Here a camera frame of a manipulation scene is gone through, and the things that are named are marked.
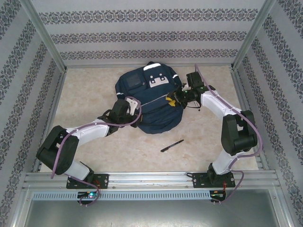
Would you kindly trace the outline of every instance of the patterned wallpaper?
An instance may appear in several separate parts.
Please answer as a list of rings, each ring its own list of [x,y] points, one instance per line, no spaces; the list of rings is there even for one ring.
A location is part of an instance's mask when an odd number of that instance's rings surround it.
[[[62,73],[18,0],[0,0],[0,227],[32,170]]]
[[[33,0],[67,66],[232,63],[263,3]]]
[[[279,0],[238,68],[295,226],[303,226],[302,3]]]

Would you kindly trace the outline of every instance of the metal panel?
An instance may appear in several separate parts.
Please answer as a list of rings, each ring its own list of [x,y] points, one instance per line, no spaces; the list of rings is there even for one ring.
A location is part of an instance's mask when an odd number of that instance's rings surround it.
[[[275,227],[275,216],[267,190],[247,190],[221,206],[205,200],[97,201],[85,208],[74,201],[33,201],[25,226]]]
[[[34,201],[75,201],[77,192],[34,192]],[[199,191],[153,191],[153,192],[107,192],[98,198],[102,201],[143,201],[143,200],[210,200],[209,190]]]

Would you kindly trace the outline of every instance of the beige floor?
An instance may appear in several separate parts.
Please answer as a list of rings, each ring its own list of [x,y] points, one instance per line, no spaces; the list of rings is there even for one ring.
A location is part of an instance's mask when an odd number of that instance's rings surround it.
[[[133,68],[68,69],[53,125],[64,128],[95,120],[116,101],[115,83]],[[239,102],[227,66],[201,67],[201,72],[219,94],[236,107]],[[175,67],[182,82],[194,67]],[[75,159],[95,172],[149,172],[207,170],[219,156],[222,123],[206,108],[187,108],[182,122],[171,131],[150,135],[139,128],[125,127],[106,138],[79,147]],[[184,142],[160,150],[184,139]],[[233,167],[258,170],[254,157],[239,160]],[[50,172],[46,166],[41,172]]]

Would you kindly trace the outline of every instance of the white patch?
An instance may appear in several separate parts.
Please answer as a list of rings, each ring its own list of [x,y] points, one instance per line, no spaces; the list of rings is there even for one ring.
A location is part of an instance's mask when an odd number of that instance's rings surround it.
[[[161,84],[168,84],[168,83],[169,83],[169,80],[166,77],[161,77],[161,78],[158,77],[158,78],[155,78],[154,80],[150,81],[150,87],[156,87]]]

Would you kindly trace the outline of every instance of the zipper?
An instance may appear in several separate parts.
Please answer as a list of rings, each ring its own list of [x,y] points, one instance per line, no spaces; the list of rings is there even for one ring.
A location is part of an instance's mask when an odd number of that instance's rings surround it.
[[[159,98],[156,98],[156,99],[154,99],[154,100],[152,100],[152,101],[150,101],[150,102],[148,102],[148,103],[145,103],[145,104],[141,105],[141,107],[142,107],[142,106],[145,106],[145,105],[147,105],[147,104],[149,104],[149,103],[152,103],[152,102],[154,102],[154,101],[157,101],[158,99],[163,98],[163,97],[165,97],[165,96],[167,96],[167,94],[166,94],[166,95],[163,95],[163,96],[161,96],[161,97],[159,97]]]

